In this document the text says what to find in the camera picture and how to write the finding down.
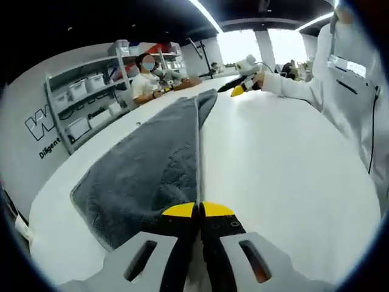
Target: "black cable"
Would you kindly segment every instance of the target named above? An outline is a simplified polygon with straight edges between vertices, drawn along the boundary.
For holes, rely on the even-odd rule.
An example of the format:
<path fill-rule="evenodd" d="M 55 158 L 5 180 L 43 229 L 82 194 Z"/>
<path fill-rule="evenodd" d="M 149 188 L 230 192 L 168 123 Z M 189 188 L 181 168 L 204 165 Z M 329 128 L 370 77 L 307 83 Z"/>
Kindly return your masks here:
<path fill-rule="evenodd" d="M 374 96 L 374 103 L 373 103 L 373 114 L 371 115 L 372 117 L 372 123 L 371 123 L 371 156 L 370 156 L 370 164 L 369 164 L 369 174 L 371 171 L 371 166 L 373 165 L 373 155 L 374 155 L 374 120 L 375 120 L 375 112 L 376 112 L 376 103 L 378 100 L 378 95 L 379 95 L 379 87 L 376 87 L 376 95 Z"/>
<path fill-rule="evenodd" d="M 60 120 L 67 120 L 68 118 L 71 117 L 71 115 L 73 115 L 73 113 L 74 113 L 74 109 L 69 111 L 69 114 L 67 116 L 60 116 Z"/>

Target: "white table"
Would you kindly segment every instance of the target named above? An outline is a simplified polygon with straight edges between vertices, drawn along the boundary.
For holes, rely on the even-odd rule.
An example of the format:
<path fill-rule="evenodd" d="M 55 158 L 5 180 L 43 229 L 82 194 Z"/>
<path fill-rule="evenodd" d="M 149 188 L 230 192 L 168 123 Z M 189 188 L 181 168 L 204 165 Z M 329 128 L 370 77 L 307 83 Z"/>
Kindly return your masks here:
<path fill-rule="evenodd" d="M 88 168 L 138 125 L 182 96 L 230 78 L 171 92 L 125 115 L 76 151 L 32 204 L 32 258 L 54 284 L 86 279 L 106 251 L 69 194 Z M 357 153 L 316 110 L 298 100 L 250 92 L 219 95 L 201 131 L 202 199 L 233 209 L 246 231 L 287 252 L 312 279 L 337 282 L 369 244 L 380 212 Z"/>

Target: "person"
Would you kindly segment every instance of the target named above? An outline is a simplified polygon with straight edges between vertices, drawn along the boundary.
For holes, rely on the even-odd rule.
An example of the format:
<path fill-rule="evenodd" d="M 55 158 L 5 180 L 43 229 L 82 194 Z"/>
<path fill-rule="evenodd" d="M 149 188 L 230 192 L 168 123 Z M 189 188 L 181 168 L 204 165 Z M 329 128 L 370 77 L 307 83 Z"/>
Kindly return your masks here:
<path fill-rule="evenodd" d="M 282 67 L 281 73 L 286 73 L 286 78 L 295 80 L 296 75 L 292 72 L 293 68 L 296 68 L 296 64 L 294 60 L 291 60 Z"/>
<path fill-rule="evenodd" d="M 133 100 L 136 105 L 143 105 L 161 97 L 162 91 L 158 84 L 158 78 L 151 73 L 151 70 L 155 67 L 153 56 L 148 53 L 140 54 L 136 57 L 135 62 L 139 69 L 139 74 L 136 75 L 131 84 Z"/>
<path fill-rule="evenodd" d="M 365 38 L 363 30 L 353 18 L 352 10 L 341 2 L 335 13 L 334 17 L 339 20 L 335 24 L 334 33 L 331 33 L 330 24 L 325 25 L 319 33 L 312 69 L 314 78 L 310 82 L 296 82 L 268 72 L 256 74 L 254 81 L 263 91 L 309 102 L 334 124 L 358 151 L 366 170 L 369 171 L 383 214 L 389 208 L 387 83 L 380 65 L 379 53 Z M 329 68 L 331 52 L 348 60 L 348 64 L 353 62 L 366 68 L 366 79 L 360 78 L 358 83 L 360 94 L 353 93 L 350 87 L 342 86 L 342 81 L 339 81 L 342 78 L 336 75 L 339 72 L 335 73 L 335 70 Z M 365 82 L 368 85 L 366 80 L 379 86 L 380 93 L 364 94 Z"/>
<path fill-rule="evenodd" d="M 219 64 L 217 64 L 217 62 L 213 62 L 211 64 L 211 73 L 212 74 L 218 74 L 218 73 L 221 73 L 221 72 L 222 72 L 222 70 L 221 70 Z"/>

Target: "ceiling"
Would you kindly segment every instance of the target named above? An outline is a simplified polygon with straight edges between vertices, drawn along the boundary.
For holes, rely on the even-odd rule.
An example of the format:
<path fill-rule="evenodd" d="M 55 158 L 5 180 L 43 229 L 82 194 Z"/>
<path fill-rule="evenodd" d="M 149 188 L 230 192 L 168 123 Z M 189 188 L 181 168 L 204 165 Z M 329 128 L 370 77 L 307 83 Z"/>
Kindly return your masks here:
<path fill-rule="evenodd" d="M 263 12 L 260 2 L 263 1 Z M 331 11 L 325 0 L 200 0 L 224 31 L 236 29 L 296 29 Z M 185 44 L 216 35 L 189 0 L 67 0 L 7 1 L 2 19 L 8 40 L 7 79 L 12 81 L 35 64 L 67 50 L 117 39 Z M 303 33 L 317 35 L 318 23 Z"/>

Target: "ceiling light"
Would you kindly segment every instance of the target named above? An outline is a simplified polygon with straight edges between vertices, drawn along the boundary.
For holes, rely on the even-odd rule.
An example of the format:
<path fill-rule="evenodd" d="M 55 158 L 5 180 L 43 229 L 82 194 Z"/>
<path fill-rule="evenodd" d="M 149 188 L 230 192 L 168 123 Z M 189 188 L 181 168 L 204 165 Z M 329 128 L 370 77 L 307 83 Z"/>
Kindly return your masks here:
<path fill-rule="evenodd" d="M 326 0 L 328 3 L 330 3 L 334 8 L 336 8 L 339 5 L 339 0 Z"/>
<path fill-rule="evenodd" d="M 211 14 L 209 14 L 208 10 L 204 8 L 204 6 L 198 0 L 189 0 L 200 12 L 208 19 L 208 21 L 213 25 L 213 27 L 218 31 L 218 33 L 223 33 L 222 29 L 213 19 Z"/>
<path fill-rule="evenodd" d="M 299 31 L 301 31 L 301 30 L 303 30 L 303 29 L 305 29 L 305 28 L 307 28 L 307 27 L 309 27 L 309 26 L 311 26 L 311 25 L 313 25 L 313 24 L 315 24 L 315 23 L 318 23 L 319 21 L 322 21 L 322 20 L 324 20 L 324 19 L 331 18 L 333 15 L 334 15 L 334 12 L 327 13 L 327 14 L 325 14 L 325 15 L 322 15 L 321 17 L 318 17 L 318 18 L 316 18 L 316 19 L 314 19 L 314 20 L 312 20 L 312 21 L 310 21 L 310 22 L 304 24 L 303 26 L 300 26 L 300 27 L 297 28 L 295 31 L 296 31 L 296 32 L 299 32 Z"/>

